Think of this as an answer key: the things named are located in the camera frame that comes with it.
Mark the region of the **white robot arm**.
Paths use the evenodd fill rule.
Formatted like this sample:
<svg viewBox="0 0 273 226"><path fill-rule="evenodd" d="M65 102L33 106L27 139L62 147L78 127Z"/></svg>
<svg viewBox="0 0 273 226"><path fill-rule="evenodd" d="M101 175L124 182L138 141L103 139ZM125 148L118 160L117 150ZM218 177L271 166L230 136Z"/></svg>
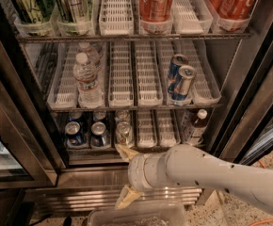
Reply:
<svg viewBox="0 0 273 226"><path fill-rule="evenodd" d="M140 153L118 144L128 164L129 183L115 207L122 209L146 191L162 187L197 186L226 192L273 216L273 169L234 164L188 144L164 153Z"/></svg>

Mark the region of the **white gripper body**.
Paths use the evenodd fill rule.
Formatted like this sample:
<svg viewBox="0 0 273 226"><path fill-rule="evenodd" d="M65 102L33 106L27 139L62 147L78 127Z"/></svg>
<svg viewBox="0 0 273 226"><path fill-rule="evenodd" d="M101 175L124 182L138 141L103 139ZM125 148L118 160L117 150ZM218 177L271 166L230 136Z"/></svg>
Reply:
<svg viewBox="0 0 273 226"><path fill-rule="evenodd" d="M129 163L128 179L131 186L141 192L171 186L166 174L166 154L137 154Z"/></svg>

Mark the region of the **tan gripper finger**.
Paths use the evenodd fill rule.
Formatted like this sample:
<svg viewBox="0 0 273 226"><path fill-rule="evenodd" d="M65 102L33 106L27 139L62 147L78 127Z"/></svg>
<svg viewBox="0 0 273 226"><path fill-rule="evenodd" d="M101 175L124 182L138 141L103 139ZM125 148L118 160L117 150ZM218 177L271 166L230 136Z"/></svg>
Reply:
<svg viewBox="0 0 273 226"><path fill-rule="evenodd" d="M142 196L142 193L133 186L125 185L116 201L116 209L124 209Z"/></svg>
<svg viewBox="0 0 273 226"><path fill-rule="evenodd" d="M130 162L138 154L138 151L130 149L125 145L116 144L115 148L124 162Z"/></svg>

